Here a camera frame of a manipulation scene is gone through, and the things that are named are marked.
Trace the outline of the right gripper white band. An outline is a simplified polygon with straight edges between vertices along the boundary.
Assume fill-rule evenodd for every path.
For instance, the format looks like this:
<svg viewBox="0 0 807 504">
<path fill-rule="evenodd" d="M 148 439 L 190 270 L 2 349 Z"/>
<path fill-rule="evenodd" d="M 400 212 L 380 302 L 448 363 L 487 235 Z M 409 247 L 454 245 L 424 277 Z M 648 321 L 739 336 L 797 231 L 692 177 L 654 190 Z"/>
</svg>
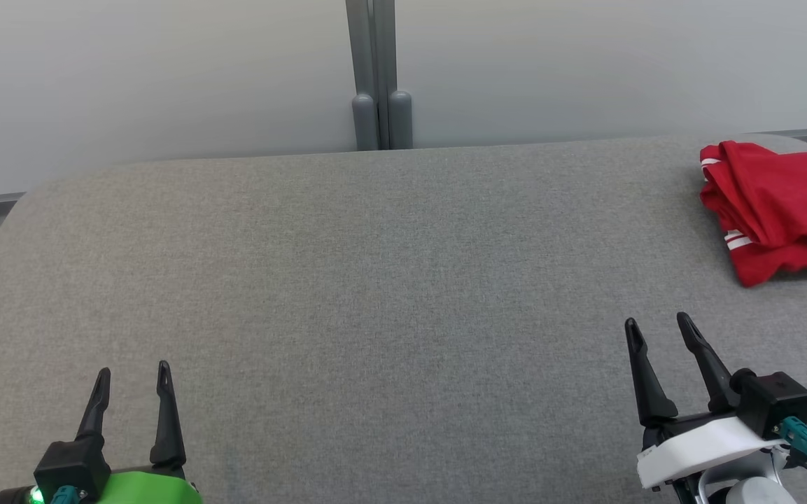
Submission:
<svg viewBox="0 0 807 504">
<path fill-rule="evenodd" d="M 681 503 L 787 503 L 780 473 L 787 455 L 780 422 L 758 433 L 735 414 L 739 395 L 731 373 L 685 312 L 676 314 L 686 348 L 696 358 L 708 411 L 676 417 L 675 403 L 664 393 L 647 358 L 647 342 L 634 318 L 625 320 L 640 425 L 644 428 L 636 470 L 641 487 L 671 487 Z"/>
</svg>

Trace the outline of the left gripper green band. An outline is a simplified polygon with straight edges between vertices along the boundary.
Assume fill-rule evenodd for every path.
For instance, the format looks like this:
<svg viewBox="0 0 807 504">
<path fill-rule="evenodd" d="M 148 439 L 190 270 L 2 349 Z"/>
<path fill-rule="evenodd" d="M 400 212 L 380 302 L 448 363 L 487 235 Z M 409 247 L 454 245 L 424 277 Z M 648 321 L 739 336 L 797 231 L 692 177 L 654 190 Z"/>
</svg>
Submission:
<svg viewBox="0 0 807 504">
<path fill-rule="evenodd" d="M 103 367 L 99 373 L 77 430 L 81 438 L 102 436 L 104 412 L 110 398 L 111 372 Z M 150 449 L 150 463 L 156 470 L 182 470 L 188 459 L 177 409 L 175 386 L 166 360 L 159 361 L 156 392 L 159 396 L 159 418 L 155 442 Z M 36 485 L 0 491 L 0 503 L 202 503 L 202 495 L 185 479 L 139 471 L 110 476 L 96 500 L 77 484 L 41 490 Z"/>
</svg>

